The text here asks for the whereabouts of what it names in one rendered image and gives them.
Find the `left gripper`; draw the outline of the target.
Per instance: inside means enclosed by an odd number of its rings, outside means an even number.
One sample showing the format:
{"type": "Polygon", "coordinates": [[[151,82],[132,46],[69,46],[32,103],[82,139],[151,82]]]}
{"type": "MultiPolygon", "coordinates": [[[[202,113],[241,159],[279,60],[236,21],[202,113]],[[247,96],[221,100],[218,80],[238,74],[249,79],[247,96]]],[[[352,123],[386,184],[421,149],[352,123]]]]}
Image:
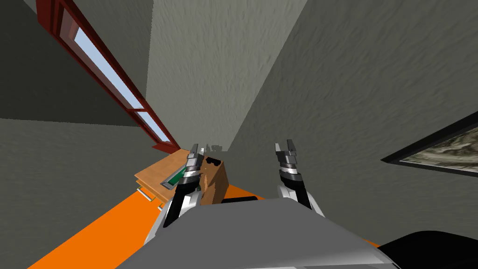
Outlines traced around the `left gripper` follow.
{"type": "Polygon", "coordinates": [[[187,156],[185,172],[200,171],[204,159],[205,148],[201,148],[198,153],[198,143],[194,144],[190,153],[187,156]]]}

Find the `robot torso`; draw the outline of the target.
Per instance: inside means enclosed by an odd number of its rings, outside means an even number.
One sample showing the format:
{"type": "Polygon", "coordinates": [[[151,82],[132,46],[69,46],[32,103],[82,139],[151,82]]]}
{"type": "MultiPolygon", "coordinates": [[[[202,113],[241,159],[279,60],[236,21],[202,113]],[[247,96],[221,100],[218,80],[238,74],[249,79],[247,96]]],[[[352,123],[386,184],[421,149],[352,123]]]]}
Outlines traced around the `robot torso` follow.
{"type": "Polygon", "coordinates": [[[191,208],[116,269],[398,269],[290,198],[191,208]]]}

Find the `black framed wall picture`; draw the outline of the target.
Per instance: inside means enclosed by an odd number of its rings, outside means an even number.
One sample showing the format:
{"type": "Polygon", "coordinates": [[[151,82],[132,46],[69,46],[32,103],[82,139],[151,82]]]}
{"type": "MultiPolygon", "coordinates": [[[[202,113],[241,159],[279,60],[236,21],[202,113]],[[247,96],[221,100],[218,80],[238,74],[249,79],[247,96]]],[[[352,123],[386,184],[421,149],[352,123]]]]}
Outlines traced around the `black framed wall picture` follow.
{"type": "Polygon", "coordinates": [[[381,160],[478,177],[478,111],[381,160]]]}

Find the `brown wooden desk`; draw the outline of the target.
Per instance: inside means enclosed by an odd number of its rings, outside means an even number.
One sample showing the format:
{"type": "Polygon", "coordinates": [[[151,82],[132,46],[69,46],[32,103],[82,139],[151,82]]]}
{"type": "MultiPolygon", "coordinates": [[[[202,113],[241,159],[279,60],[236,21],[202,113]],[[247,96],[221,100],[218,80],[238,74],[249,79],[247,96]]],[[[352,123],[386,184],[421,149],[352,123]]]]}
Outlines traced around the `brown wooden desk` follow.
{"type": "MultiPolygon", "coordinates": [[[[135,174],[138,184],[146,188],[153,197],[158,198],[162,203],[167,203],[174,196],[176,188],[167,190],[161,185],[161,182],[178,170],[181,165],[186,164],[189,153],[189,151],[181,149],[138,172],[135,174]]],[[[202,192],[200,204],[221,203],[229,186],[223,161],[216,158],[212,151],[205,152],[200,173],[199,186],[202,192]]]]}

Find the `red framed window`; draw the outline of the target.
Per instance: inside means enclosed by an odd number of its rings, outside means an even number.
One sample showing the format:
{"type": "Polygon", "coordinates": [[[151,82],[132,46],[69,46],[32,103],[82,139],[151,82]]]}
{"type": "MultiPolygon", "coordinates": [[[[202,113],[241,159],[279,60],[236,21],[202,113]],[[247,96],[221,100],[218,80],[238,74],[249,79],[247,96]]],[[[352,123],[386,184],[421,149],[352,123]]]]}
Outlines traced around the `red framed window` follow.
{"type": "Polygon", "coordinates": [[[154,140],[154,148],[169,154],[178,151],[178,143],[74,0],[35,0],[35,6],[38,22],[154,140]]]}

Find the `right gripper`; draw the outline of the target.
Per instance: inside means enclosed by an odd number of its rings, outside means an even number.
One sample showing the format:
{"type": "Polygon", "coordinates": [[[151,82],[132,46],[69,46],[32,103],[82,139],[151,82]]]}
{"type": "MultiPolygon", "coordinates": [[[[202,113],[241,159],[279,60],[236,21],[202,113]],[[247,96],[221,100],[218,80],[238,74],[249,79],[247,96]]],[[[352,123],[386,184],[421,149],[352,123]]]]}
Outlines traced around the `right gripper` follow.
{"type": "Polygon", "coordinates": [[[287,139],[288,150],[282,151],[279,143],[275,143],[275,152],[280,164],[297,165],[296,147],[292,139],[287,139]]]}

